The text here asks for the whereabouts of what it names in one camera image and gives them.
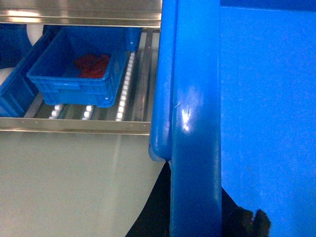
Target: stainless steel shelf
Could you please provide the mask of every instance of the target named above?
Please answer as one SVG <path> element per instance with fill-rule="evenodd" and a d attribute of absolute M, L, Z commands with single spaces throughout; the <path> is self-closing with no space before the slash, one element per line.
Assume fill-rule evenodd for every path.
<path fill-rule="evenodd" d="M 65 105 L 58 119 L 48 119 L 54 106 L 46 105 L 39 94 L 24 118 L 0 118 L 0 131 L 149 135 L 156 82 L 158 43 L 159 33 L 151 31 L 150 34 L 142 34 L 139 50 L 135 54 L 131 90 L 129 99 L 126 101 L 124 121 L 115 121 L 120 103 L 120 92 L 124 83 L 122 80 L 115 104 L 107 109 L 96 107 L 90 120 L 81 120 L 86 109 L 85 105 Z M 143 86 L 145 79 L 148 80 L 146 87 Z M 135 110 L 138 108 L 144 110 L 141 121 L 134 118 Z"/>
<path fill-rule="evenodd" d="M 162 0 L 0 0 L 0 22 L 160 28 Z"/>

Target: metal frame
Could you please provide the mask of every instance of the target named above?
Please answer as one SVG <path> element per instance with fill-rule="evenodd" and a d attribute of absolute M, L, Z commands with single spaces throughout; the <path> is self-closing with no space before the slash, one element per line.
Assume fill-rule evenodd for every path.
<path fill-rule="evenodd" d="M 161 0 L 2 0 L 0 22 L 159 28 Z"/>
<path fill-rule="evenodd" d="M 135 89 L 140 81 L 152 80 L 152 82 L 148 82 L 148 87 L 156 79 L 156 77 L 151 76 L 149 70 L 152 62 L 156 62 L 156 59 L 152 59 L 152 48 L 148 47 L 152 41 L 153 31 L 148 29 L 147 33 L 142 36 L 142 49 L 144 45 L 147 46 L 144 48 L 143 55 L 141 50 L 131 53 L 133 63 L 129 64 L 130 61 L 128 61 L 125 67 L 123 78 L 129 75 L 130 85 L 126 92 L 124 115 L 128 114 L 130 118 L 132 118 L 135 108 L 139 108 L 140 105 L 144 106 L 146 113 L 152 112 L 147 108 L 148 103 L 144 104 L 142 101 L 137 101 L 137 89 Z M 119 90 L 123 91 L 125 82 L 124 79 L 121 81 Z M 24 118 L 0 118 L 0 131 L 149 135 L 151 123 L 145 119 L 134 122 L 135 120 L 132 118 L 130 121 L 126 121 L 128 118 L 124 116 L 120 121 L 115 121 L 120 113 L 120 102 L 121 98 L 118 96 L 115 104 L 106 109 L 81 105 L 57 105 L 54 107 L 47 106 L 39 93 L 25 113 Z"/>

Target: blue container wall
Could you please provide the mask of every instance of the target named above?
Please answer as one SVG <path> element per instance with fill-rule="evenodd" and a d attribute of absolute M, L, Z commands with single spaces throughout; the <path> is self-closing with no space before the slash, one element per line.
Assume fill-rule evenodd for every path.
<path fill-rule="evenodd" d="M 271 237 L 316 233 L 316 13 L 222 8 L 222 185 Z"/>

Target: metal rail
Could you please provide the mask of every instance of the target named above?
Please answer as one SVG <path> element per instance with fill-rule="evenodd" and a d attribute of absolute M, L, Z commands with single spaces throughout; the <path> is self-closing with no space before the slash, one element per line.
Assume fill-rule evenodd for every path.
<path fill-rule="evenodd" d="M 0 22 L 160 28 L 161 0 L 2 0 Z"/>

